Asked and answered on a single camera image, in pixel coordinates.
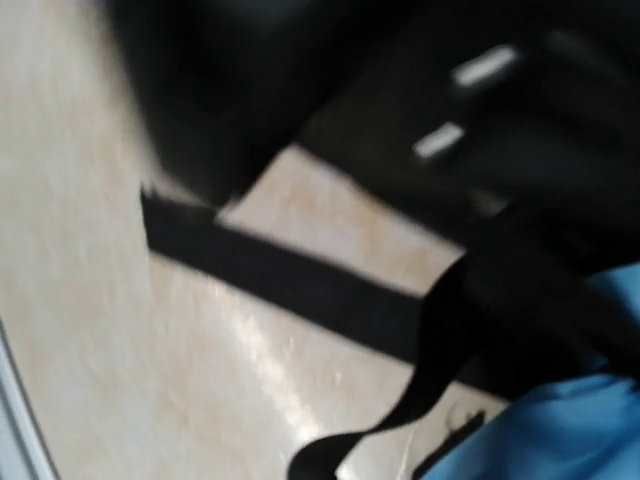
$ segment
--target reflective strip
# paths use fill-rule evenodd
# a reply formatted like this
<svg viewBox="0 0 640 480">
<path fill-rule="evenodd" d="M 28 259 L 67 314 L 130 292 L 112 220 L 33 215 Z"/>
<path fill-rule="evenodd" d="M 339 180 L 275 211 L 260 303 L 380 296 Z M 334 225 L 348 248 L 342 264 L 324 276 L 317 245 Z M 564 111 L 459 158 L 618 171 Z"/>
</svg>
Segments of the reflective strip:
<svg viewBox="0 0 640 480">
<path fill-rule="evenodd" d="M 461 126 L 447 122 L 416 143 L 413 150 L 421 159 L 428 160 L 451 148 L 463 136 L 464 129 Z"/>
<path fill-rule="evenodd" d="M 498 45 L 453 69 L 453 79 L 461 87 L 472 87 L 515 64 L 519 58 L 515 47 Z"/>
</svg>

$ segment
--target beige floor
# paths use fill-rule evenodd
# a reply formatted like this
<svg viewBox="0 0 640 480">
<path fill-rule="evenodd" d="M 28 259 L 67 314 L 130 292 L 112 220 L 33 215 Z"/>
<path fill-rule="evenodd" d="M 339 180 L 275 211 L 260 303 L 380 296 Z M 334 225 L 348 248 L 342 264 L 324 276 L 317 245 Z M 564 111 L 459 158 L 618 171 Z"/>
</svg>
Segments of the beige floor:
<svg viewBox="0 0 640 480">
<path fill-rule="evenodd" d="M 305 442 L 377 420 L 409 368 L 149 256 L 151 154 L 91 4 L 0 0 L 0 315 L 53 459 L 63 480 L 284 478 Z M 227 217 L 409 291 L 458 255 L 296 148 Z M 408 478 L 453 405 L 501 408 L 453 386 L 342 478 Z"/>
</svg>

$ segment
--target floor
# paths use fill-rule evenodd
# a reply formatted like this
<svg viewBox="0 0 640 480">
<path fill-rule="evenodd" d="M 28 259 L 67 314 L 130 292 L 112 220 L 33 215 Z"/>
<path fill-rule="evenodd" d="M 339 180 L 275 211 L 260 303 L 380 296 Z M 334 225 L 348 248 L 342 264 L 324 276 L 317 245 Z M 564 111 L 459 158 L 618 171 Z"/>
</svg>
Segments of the floor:
<svg viewBox="0 0 640 480">
<path fill-rule="evenodd" d="M 0 60 L 0 315 L 61 479 L 284 479 L 391 407 L 408 366 L 149 255 L 139 188 L 166 182 L 92 1 L 0 0 Z M 460 254 L 297 147 L 225 215 L 413 292 Z M 341 478 L 410 478 L 479 408 L 453 385 Z"/>
</svg>

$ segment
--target black bag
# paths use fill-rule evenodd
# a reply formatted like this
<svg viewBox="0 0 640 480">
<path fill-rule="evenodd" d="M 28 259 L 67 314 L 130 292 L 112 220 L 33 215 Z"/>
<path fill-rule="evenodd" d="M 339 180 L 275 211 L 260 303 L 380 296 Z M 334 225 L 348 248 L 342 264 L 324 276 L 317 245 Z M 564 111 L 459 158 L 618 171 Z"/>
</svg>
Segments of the black bag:
<svg viewBox="0 0 640 480">
<path fill-rule="evenodd" d="M 108 3 L 159 156 L 199 194 L 243 192 L 298 138 L 468 249 L 415 299 L 143 196 L 152 250 L 415 363 L 385 419 L 312 443 L 289 478 L 333 478 L 365 435 L 420 418 L 465 365 L 511 396 L 588 371 L 594 352 L 640 378 L 639 329 L 582 284 L 640 260 L 633 2 L 297 5 Z M 478 191 L 508 207 L 487 215 Z M 276 267 L 276 281 L 260 277 Z"/>
</svg>

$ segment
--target black webbing strap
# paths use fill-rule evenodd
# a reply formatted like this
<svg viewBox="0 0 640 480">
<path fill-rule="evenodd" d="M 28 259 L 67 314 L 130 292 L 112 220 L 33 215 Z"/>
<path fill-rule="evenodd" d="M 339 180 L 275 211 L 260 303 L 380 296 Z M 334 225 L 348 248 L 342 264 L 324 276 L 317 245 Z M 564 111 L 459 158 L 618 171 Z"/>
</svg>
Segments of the black webbing strap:
<svg viewBox="0 0 640 480">
<path fill-rule="evenodd" d="M 215 222 L 215 212 L 141 197 L 149 249 L 321 327 L 414 363 L 420 299 Z"/>
<path fill-rule="evenodd" d="M 364 437 L 416 421 L 433 408 L 482 344 L 482 322 L 469 323 L 477 319 L 476 312 L 457 295 L 463 272 L 464 263 L 459 261 L 424 299 L 418 362 L 391 412 L 370 429 L 321 438 L 307 445 L 291 461 L 289 480 L 332 480 L 342 461 Z"/>
<path fill-rule="evenodd" d="M 420 465 L 418 465 L 411 476 L 412 480 L 420 480 L 429 470 L 431 470 L 440 460 L 461 445 L 467 438 L 471 437 L 475 432 L 484 426 L 486 413 L 478 412 L 467 423 L 457 430 L 449 433 L 447 439 L 438 447 L 437 450 L 430 453 Z"/>
</svg>

